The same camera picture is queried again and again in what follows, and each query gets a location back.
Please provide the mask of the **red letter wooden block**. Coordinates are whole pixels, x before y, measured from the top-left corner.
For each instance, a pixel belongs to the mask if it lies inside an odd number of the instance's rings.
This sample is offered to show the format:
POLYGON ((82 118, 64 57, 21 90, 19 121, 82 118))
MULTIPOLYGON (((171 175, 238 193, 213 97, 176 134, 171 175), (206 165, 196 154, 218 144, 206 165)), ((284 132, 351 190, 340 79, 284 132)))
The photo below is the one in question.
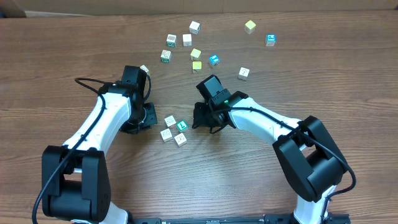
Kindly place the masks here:
POLYGON ((164 121, 165 121, 165 123, 166 123, 168 128, 174 128, 176 126, 176 124, 177 124, 175 118, 172 115, 166 117, 164 119, 164 121))

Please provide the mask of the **green top wooden block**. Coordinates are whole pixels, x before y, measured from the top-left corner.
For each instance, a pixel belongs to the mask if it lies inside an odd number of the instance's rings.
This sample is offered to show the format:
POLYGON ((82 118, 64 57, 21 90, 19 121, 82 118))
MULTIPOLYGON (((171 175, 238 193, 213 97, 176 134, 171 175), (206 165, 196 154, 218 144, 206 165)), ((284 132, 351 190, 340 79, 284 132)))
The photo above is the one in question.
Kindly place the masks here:
POLYGON ((180 133, 184 132, 188 128, 186 121, 181 120, 176 124, 176 127, 180 133))

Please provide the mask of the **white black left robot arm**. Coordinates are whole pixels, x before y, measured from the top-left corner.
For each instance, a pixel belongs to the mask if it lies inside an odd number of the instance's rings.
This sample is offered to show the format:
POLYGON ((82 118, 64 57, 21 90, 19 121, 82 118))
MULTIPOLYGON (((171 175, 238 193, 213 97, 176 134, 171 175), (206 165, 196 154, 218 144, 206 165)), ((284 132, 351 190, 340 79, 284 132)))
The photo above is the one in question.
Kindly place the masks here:
POLYGON ((129 213, 111 201, 106 154, 118 131, 137 134, 155 124, 145 84, 104 82, 97 102, 79 130, 42 154, 42 190, 32 211, 77 223, 129 223, 129 213))

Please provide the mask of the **red K wooden block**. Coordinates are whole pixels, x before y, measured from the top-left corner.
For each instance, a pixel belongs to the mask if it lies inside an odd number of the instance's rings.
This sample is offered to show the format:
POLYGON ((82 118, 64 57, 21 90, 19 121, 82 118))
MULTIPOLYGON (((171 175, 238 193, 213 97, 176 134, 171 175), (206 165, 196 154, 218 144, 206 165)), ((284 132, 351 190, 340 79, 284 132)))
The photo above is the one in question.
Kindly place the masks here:
POLYGON ((161 131, 160 135, 162 136, 162 139, 164 142, 167 142, 167 141, 173 139, 172 132, 169 128, 161 131))

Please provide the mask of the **plain white wooden block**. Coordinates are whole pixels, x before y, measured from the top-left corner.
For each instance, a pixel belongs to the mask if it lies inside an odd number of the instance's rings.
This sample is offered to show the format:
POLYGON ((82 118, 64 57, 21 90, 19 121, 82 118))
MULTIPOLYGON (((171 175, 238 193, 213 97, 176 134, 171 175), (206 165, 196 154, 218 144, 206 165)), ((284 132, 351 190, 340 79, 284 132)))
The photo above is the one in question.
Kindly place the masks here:
POLYGON ((186 139, 184 133, 180 133, 180 134, 176 135, 174 137, 174 139, 175 139, 175 142, 177 143, 178 147, 181 147, 187 143, 187 139, 186 139))

